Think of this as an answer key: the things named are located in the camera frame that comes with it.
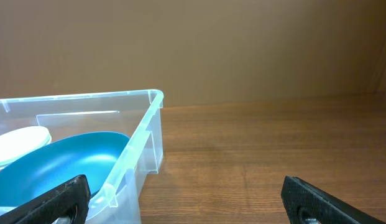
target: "tabletop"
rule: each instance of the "tabletop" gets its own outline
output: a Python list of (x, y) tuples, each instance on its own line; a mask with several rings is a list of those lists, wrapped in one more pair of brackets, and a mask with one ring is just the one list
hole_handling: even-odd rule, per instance
[(165, 107), (162, 134), (142, 223), (289, 223), (286, 175), (386, 222), (386, 96)]

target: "blue plastic dish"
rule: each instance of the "blue plastic dish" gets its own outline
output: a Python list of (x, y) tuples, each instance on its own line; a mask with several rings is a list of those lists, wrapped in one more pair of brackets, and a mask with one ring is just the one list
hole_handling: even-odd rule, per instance
[(21, 157), (0, 171), (0, 207), (20, 206), (79, 174), (86, 176), (94, 195), (128, 141), (121, 133), (86, 133)]

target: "plastic bin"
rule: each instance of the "plastic bin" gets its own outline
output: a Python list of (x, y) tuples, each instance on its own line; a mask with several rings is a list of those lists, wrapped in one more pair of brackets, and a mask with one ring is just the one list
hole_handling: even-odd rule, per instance
[[(92, 131), (131, 137), (100, 191), (91, 198), (86, 223), (140, 223), (138, 198), (147, 174), (162, 162), (160, 90), (0, 100), (0, 135), (45, 126), (53, 141)], [(0, 207), (0, 215), (12, 210)]]

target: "beige wall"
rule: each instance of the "beige wall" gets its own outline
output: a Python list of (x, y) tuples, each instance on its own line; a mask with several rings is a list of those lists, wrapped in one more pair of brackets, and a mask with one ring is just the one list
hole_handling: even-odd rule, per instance
[(376, 90), (385, 44), (386, 0), (0, 0), (0, 98), (362, 93)]

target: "white lid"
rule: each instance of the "white lid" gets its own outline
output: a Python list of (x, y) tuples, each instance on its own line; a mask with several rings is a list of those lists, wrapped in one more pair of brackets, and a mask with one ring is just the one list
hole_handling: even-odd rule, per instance
[(20, 128), (0, 136), (0, 166), (50, 143), (49, 130), (42, 126)]

